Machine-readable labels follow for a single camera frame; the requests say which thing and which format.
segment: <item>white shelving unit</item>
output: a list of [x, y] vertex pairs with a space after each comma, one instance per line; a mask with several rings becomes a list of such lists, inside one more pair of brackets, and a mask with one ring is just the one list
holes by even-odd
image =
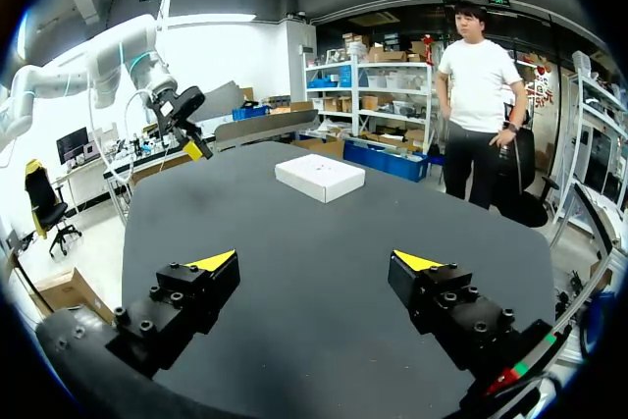
[[[576, 97], [571, 96], [571, 85], [577, 85], [578, 92]], [[554, 195], [554, 199], [557, 200], [557, 208], [554, 214], [553, 222], [557, 223], [560, 218], [564, 218], [566, 203], [570, 194], [571, 186], [578, 179], [576, 177], [578, 166], [582, 167], [582, 162], [588, 162], [589, 156], [579, 153], [590, 152], [587, 144], [582, 143], [582, 131], [583, 127], [590, 130], [597, 129], [600, 132], [608, 135], [611, 138], [619, 138], [622, 141], [628, 140], [628, 132], [620, 126], [615, 120], [613, 120], [607, 113], [602, 112], [589, 104], [584, 103], [585, 90], [588, 92], [588, 96], [598, 98], [600, 104], [605, 110], [610, 110], [619, 115], [625, 113], [623, 105], [612, 94], [608, 93], [602, 87], [600, 87], [593, 79], [583, 76], [578, 73], [569, 78], [568, 88], [568, 100], [569, 100], [569, 113], [567, 117], [567, 129], [565, 131], [565, 139], [563, 140], [562, 153], [559, 165], [557, 167], [556, 182], [558, 183], [560, 190], [558, 194]], [[624, 175], [622, 179], [622, 185], [619, 191], [619, 197], [617, 199], [617, 207], [621, 211], [621, 204], [624, 200], [626, 193], [626, 183], [628, 181], [628, 165], [625, 166]], [[591, 193], [597, 194], [594, 190], [589, 189]], [[581, 221], [578, 218], [577, 212], [570, 217], [569, 223], [572, 225], [590, 233], [591, 228], [586, 222]]]
[[351, 118], [353, 115], [349, 112], [329, 112], [327, 110], [319, 110], [319, 115], [331, 115], [333, 117]]
[[[338, 69], [342, 66], [351, 67], [351, 87], [325, 87], [325, 88], [307, 88], [307, 83], [318, 76], [322, 71], [329, 71], [330, 74], [334, 73], [334, 69]], [[386, 87], [360, 87], [359, 79], [362, 74], [365, 74], [367, 70], [380, 69], [380, 70], [404, 70], [416, 69], [426, 71], [426, 83], [427, 89], [405, 89], [405, 88], [386, 88]], [[312, 94], [321, 94], [323, 97], [338, 95], [341, 92], [351, 92], [352, 108], [351, 112], [329, 112], [320, 110], [319, 114], [323, 116], [336, 116], [351, 119], [351, 132], [353, 136], [358, 137], [360, 133], [368, 125], [368, 121], [371, 118], [381, 118], [388, 120], [401, 120], [407, 123], [414, 123], [421, 125], [425, 128], [425, 138], [423, 140], [423, 152], [427, 152], [432, 138], [434, 136], [434, 130], [432, 123], [432, 66], [427, 63], [358, 63], [357, 56], [351, 56], [350, 61], [344, 61], [341, 63], [326, 64], [323, 66], [310, 66], [307, 67], [305, 56], [303, 56], [303, 88], [306, 91], [305, 100], [312, 98]], [[390, 93], [395, 95], [419, 95], [426, 97], [425, 104], [425, 118], [408, 118], [403, 115], [394, 113], [385, 113], [372, 110], [359, 109], [360, 94], [362, 93]]]
[[360, 110], [358, 113], [366, 117], [388, 118], [389, 120], [401, 120], [403, 122], [416, 123], [417, 125], [425, 125], [425, 120], [422, 118], [408, 118], [396, 113], [376, 112], [374, 110]]

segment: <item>black table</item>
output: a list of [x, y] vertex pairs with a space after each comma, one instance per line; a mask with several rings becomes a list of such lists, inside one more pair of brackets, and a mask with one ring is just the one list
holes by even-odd
[[515, 327], [553, 319], [544, 238], [469, 203], [377, 171], [328, 204], [275, 179], [306, 154], [260, 143], [142, 180], [125, 236], [123, 301], [155, 271], [235, 247], [241, 284], [208, 336], [155, 381], [257, 417], [442, 417], [473, 381], [419, 336], [387, 283], [398, 248], [473, 272], [515, 310]]

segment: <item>blue storage bin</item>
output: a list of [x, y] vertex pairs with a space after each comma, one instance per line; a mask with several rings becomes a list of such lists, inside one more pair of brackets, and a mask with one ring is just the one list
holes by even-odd
[[414, 162], [386, 152], [380, 152], [378, 149], [382, 148], [371, 145], [368, 148], [356, 146], [348, 141], [344, 144], [343, 158], [346, 161], [355, 162], [413, 182], [419, 182], [427, 176], [429, 162], [427, 156], [417, 152], [415, 155], [421, 156], [423, 160]]
[[240, 120], [246, 120], [247, 118], [263, 117], [268, 113], [268, 110], [270, 108], [271, 107], [267, 105], [262, 105], [261, 107], [255, 108], [236, 108], [232, 110], [232, 117], [234, 118], [235, 122], [238, 122]]

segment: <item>black office chair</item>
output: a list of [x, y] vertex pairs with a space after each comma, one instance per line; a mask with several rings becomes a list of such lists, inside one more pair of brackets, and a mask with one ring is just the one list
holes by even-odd
[[55, 244], [59, 244], [63, 255], [68, 255], [68, 251], [64, 248], [64, 244], [67, 244], [65, 236], [78, 235], [78, 237], [81, 237], [82, 233], [74, 225], [65, 225], [64, 228], [59, 227], [59, 223], [64, 220], [66, 210], [68, 210], [68, 203], [57, 201], [55, 191], [52, 189], [46, 170], [43, 167], [39, 167], [26, 175], [26, 191], [39, 226], [46, 232], [50, 231], [54, 226], [57, 227], [57, 234], [48, 250], [50, 256], [54, 257], [52, 249]]
[[529, 228], [548, 222], [546, 199], [551, 188], [558, 185], [543, 177], [545, 185], [540, 197], [525, 191], [536, 176], [534, 134], [522, 128], [516, 138], [499, 151], [499, 169], [493, 192], [493, 204], [502, 216]]

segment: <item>white box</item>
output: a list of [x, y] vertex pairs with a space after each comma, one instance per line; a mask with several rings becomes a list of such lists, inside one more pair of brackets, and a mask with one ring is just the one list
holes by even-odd
[[279, 182], [328, 203], [364, 185], [363, 169], [342, 162], [308, 154], [275, 166]]

